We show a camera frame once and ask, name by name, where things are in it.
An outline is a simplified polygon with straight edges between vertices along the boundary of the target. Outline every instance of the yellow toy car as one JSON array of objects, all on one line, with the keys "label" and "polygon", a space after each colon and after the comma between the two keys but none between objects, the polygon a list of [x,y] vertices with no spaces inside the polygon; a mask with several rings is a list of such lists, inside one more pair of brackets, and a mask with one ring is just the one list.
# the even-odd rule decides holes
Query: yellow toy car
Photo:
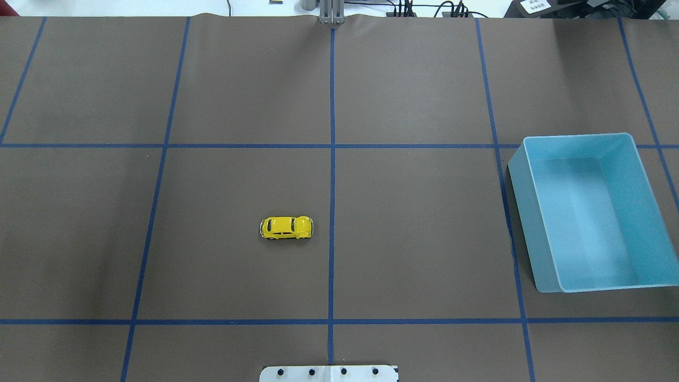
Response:
[{"label": "yellow toy car", "polygon": [[314,233],[314,221],[308,216],[266,218],[259,224],[264,239],[309,239]]}]

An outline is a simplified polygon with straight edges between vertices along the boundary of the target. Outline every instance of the white floor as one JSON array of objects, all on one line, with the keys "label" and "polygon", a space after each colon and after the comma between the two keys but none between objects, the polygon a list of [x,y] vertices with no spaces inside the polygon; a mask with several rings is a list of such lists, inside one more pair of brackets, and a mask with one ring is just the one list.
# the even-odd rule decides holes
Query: white floor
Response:
[{"label": "white floor", "polygon": [[[226,0],[6,0],[22,16],[193,16],[201,13],[227,15]],[[318,14],[299,6],[299,0],[283,0],[270,5],[269,0],[230,0],[233,16],[293,16]],[[388,3],[387,0],[357,0],[368,3]],[[442,0],[414,0],[415,4],[438,5]],[[488,17],[502,17],[511,0],[464,0],[470,11]],[[345,5],[345,14],[384,16],[392,7],[375,5]],[[418,16],[433,16],[435,7],[416,7]]]}]

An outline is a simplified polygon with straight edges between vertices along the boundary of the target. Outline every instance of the blue grid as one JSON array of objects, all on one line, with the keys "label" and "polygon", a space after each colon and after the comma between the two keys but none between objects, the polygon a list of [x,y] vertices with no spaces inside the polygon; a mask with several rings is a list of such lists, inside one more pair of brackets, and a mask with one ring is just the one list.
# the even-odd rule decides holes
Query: blue grid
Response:
[{"label": "blue grid", "polygon": [[[162,155],[158,167],[158,176],[155,183],[155,191],[153,194],[153,204],[151,206],[151,213],[149,216],[149,224],[147,235],[143,250],[143,257],[141,267],[139,270],[139,280],[137,283],[136,294],[134,297],[134,306],[130,319],[0,319],[0,325],[97,325],[97,326],[129,326],[128,342],[126,345],[126,352],[124,355],[124,362],[121,372],[121,381],[126,380],[127,370],[129,367],[130,356],[132,353],[132,345],[134,340],[134,331],[137,326],[266,326],[266,325],[326,325],[328,328],[328,363],[333,363],[333,326],[334,325],[473,325],[473,324],[520,324],[524,334],[524,345],[526,348],[526,359],[528,362],[528,370],[531,382],[535,381],[534,367],[532,362],[532,353],[530,349],[530,336],[528,332],[528,324],[588,324],[588,323],[679,323],[679,317],[526,317],[526,309],[524,304],[523,292],[521,289],[521,279],[519,276],[519,268],[517,262],[517,255],[515,251],[515,242],[513,236],[513,229],[509,214],[509,203],[507,201],[507,189],[504,182],[504,173],[500,161],[500,149],[511,149],[519,147],[518,144],[501,144],[498,142],[498,134],[495,125],[494,112],[492,107],[492,97],[490,91],[490,84],[488,81],[488,71],[485,65],[485,54],[483,52],[483,39],[481,34],[481,25],[478,19],[475,19],[475,26],[477,32],[477,40],[479,46],[479,57],[481,61],[481,71],[483,73],[483,84],[485,88],[485,96],[488,104],[488,117],[490,128],[492,131],[492,144],[338,144],[335,142],[335,29],[330,31],[330,68],[329,68],[329,83],[330,83],[330,144],[231,144],[231,143],[170,143],[170,132],[172,129],[172,118],[174,116],[175,103],[177,101],[177,92],[179,90],[179,81],[181,79],[181,70],[183,65],[184,54],[186,51],[186,44],[189,35],[189,26],[191,18],[186,18],[183,42],[181,45],[181,52],[179,55],[179,63],[177,65],[177,74],[175,77],[175,87],[172,92],[172,101],[170,104],[170,111],[168,114],[167,127],[163,143],[4,143],[4,137],[12,119],[12,113],[19,99],[23,83],[31,66],[31,61],[35,55],[35,51],[42,36],[47,18],[42,18],[40,27],[36,34],[31,52],[26,61],[24,71],[22,72],[20,81],[17,85],[14,98],[7,112],[3,128],[0,131],[0,147],[4,148],[162,148]],[[627,43],[625,28],[623,21],[618,18],[618,25],[620,29],[621,39],[625,47],[625,53],[629,63],[632,78],[636,85],[640,102],[643,106],[646,119],[648,121],[649,129],[653,135],[654,145],[637,145],[639,149],[657,150],[661,159],[665,176],[669,188],[672,192],[674,202],[679,210],[679,197],[672,181],[672,176],[669,172],[669,167],[665,161],[663,150],[676,150],[679,145],[663,145],[660,144],[653,120],[646,104],[646,99],[636,75],[634,62],[632,61],[631,52]],[[153,223],[155,221],[155,213],[158,206],[158,198],[160,195],[160,187],[162,183],[162,176],[164,171],[165,159],[167,151],[172,148],[322,148],[329,149],[331,156],[330,168],[330,218],[329,218],[329,273],[328,273],[328,318],[327,319],[138,319],[139,303],[141,299],[141,292],[143,289],[144,275],[146,271],[146,264],[149,254],[149,247],[151,244],[151,237],[153,234]],[[496,166],[498,171],[498,178],[500,181],[500,193],[502,194],[502,203],[504,207],[504,216],[507,224],[507,230],[511,241],[511,253],[513,257],[513,270],[515,277],[515,287],[517,291],[519,311],[521,317],[519,318],[441,318],[441,319],[336,319],[334,317],[334,241],[335,241],[335,152],[336,149],[350,150],[350,149],[493,149],[495,153]]]}]

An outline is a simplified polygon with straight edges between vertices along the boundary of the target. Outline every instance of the red object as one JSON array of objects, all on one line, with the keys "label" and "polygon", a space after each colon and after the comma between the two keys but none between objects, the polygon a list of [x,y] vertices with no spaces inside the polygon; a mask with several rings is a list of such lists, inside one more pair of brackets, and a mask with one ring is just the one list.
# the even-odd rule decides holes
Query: red object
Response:
[{"label": "red object", "polygon": [[0,16],[19,16],[19,14],[7,4],[7,1],[0,0]]}]

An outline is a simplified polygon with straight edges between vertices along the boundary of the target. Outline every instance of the light blue container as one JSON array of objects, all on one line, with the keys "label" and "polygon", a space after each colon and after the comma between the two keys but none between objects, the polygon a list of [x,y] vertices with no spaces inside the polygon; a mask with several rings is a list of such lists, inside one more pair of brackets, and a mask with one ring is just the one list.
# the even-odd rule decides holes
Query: light blue container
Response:
[{"label": "light blue container", "polygon": [[509,171],[540,292],[679,285],[631,135],[527,137]]}]

